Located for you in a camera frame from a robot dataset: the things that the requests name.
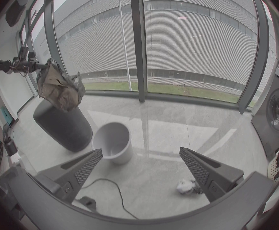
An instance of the white trash bin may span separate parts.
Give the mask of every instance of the white trash bin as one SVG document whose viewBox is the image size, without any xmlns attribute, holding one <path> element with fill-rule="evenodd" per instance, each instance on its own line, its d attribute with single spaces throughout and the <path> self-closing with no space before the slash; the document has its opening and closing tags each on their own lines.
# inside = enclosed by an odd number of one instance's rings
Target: white trash bin
<svg viewBox="0 0 279 230">
<path fill-rule="evenodd" d="M 124 164 L 133 155 L 131 132 L 121 123 L 105 124 L 95 133 L 92 148 L 94 150 L 101 148 L 104 159 L 116 164 Z"/>
</svg>

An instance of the gray ottoman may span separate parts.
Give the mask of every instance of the gray ottoman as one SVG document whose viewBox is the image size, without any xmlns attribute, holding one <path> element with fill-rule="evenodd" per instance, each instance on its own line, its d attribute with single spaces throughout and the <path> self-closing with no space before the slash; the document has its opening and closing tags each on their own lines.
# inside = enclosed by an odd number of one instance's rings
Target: gray ottoman
<svg viewBox="0 0 279 230">
<path fill-rule="evenodd" d="M 64 113 L 43 100 L 33 118 L 49 136 L 69 151 L 83 150 L 92 139 L 91 126 L 79 107 Z"/>
</svg>

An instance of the floor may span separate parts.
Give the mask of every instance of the floor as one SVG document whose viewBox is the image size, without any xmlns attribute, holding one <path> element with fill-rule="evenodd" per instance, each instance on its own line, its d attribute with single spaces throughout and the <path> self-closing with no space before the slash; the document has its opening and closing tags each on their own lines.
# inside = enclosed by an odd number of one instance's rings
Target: floor
<svg viewBox="0 0 279 230">
<path fill-rule="evenodd" d="M 42 100 L 31 100 L 13 127 L 15 143 L 36 171 L 92 149 L 89 144 L 72 153 L 48 136 L 33 120 L 33 112 Z M 83 186 L 97 178 L 115 181 L 125 208 L 139 219 L 174 216 L 209 204 L 204 194 L 181 195 L 176 190 L 181 179 L 193 179 L 179 156 L 180 147 L 242 169 L 244 178 L 252 171 L 267 175 L 268 161 L 250 113 L 152 100 L 140 104 L 138 99 L 101 96 L 84 96 L 79 108 L 94 133 L 113 121 L 130 129 L 132 159 L 121 166 L 102 159 Z M 8 168 L 6 161 L 4 156 L 0 172 Z M 101 214 L 132 218 L 122 209 L 119 192 L 110 182 L 98 181 L 81 190 L 76 198 L 83 196 L 93 198 Z M 76 201 L 73 204 L 81 207 Z"/>
</svg>

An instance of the black plastic bag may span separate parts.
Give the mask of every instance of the black plastic bag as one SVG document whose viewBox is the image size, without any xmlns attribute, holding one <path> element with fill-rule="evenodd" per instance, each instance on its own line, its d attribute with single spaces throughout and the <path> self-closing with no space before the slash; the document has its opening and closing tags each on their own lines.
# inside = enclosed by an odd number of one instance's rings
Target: black plastic bag
<svg viewBox="0 0 279 230">
<path fill-rule="evenodd" d="M 69 76 L 52 58 L 49 67 L 42 69 L 36 78 L 39 97 L 48 100 L 55 108 L 68 112 L 77 107 L 85 94 L 80 73 Z"/>
</svg>

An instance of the washing machine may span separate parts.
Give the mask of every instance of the washing machine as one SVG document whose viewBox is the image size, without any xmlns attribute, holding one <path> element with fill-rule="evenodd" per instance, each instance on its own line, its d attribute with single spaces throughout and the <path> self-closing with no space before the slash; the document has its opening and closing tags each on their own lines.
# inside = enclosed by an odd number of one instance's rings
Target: washing machine
<svg viewBox="0 0 279 230">
<path fill-rule="evenodd" d="M 279 68 L 276 68 L 270 90 L 258 112 L 251 120 L 267 157 L 279 148 Z"/>
</svg>

